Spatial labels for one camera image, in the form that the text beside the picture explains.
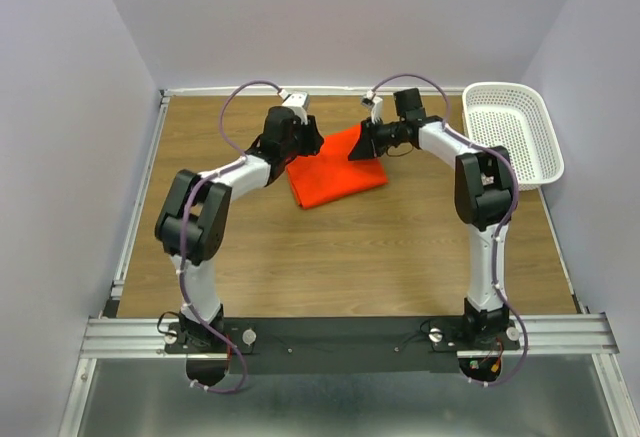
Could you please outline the orange t-shirt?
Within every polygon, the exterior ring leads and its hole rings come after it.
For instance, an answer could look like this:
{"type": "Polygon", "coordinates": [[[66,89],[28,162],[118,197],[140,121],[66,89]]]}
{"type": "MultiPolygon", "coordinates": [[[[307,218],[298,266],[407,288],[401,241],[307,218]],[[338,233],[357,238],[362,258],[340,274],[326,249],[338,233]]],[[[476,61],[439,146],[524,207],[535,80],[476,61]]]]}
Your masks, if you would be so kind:
{"type": "Polygon", "coordinates": [[[311,209],[388,183],[384,167],[377,159],[348,160],[359,136],[359,125],[329,135],[317,155],[299,156],[287,165],[289,184],[298,206],[311,209]]]}

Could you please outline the white perforated basket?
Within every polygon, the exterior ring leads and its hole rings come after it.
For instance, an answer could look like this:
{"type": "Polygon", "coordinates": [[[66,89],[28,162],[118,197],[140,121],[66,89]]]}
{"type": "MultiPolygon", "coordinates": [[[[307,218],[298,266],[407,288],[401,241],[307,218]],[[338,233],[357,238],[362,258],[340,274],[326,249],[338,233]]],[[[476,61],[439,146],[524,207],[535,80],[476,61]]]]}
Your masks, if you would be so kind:
{"type": "Polygon", "coordinates": [[[505,147],[522,191],[558,181],[564,159],[542,96],[518,83],[477,82],[462,94],[467,136],[486,147],[505,147]]]}

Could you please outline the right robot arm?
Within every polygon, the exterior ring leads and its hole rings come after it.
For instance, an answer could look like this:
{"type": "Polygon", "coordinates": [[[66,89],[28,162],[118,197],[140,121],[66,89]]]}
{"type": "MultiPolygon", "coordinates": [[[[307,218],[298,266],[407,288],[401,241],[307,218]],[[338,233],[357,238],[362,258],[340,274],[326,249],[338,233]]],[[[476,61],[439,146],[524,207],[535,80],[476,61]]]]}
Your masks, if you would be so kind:
{"type": "Polygon", "coordinates": [[[454,206],[469,230],[470,284],[464,300],[460,336],[480,349],[510,323],[505,291],[505,242],[517,207],[518,184],[508,151],[485,147],[454,130],[438,116],[429,116],[416,88],[393,94],[398,119],[382,120],[383,99],[369,90],[361,104],[370,115],[348,155],[350,161],[371,160],[392,147],[409,143],[454,170],[454,206]]]}

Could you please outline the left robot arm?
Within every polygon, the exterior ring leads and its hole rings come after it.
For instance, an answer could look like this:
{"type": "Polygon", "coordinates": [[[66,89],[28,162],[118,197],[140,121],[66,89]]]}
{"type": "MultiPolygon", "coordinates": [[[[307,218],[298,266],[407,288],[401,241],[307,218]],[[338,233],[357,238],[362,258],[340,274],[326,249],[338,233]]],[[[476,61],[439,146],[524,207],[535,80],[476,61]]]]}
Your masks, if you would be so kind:
{"type": "Polygon", "coordinates": [[[166,339],[198,353],[232,347],[223,334],[214,278],[214,257],[231,204],[272,184],[296,158],[317,155],[323,143],[313,115],[301,117],[291,107],[274,106],[261,134],[237,160],[208,172],[183,169],[176,174],[154,230],[175,266],[182,294],[179,324],[164,333],[166,339]]]}

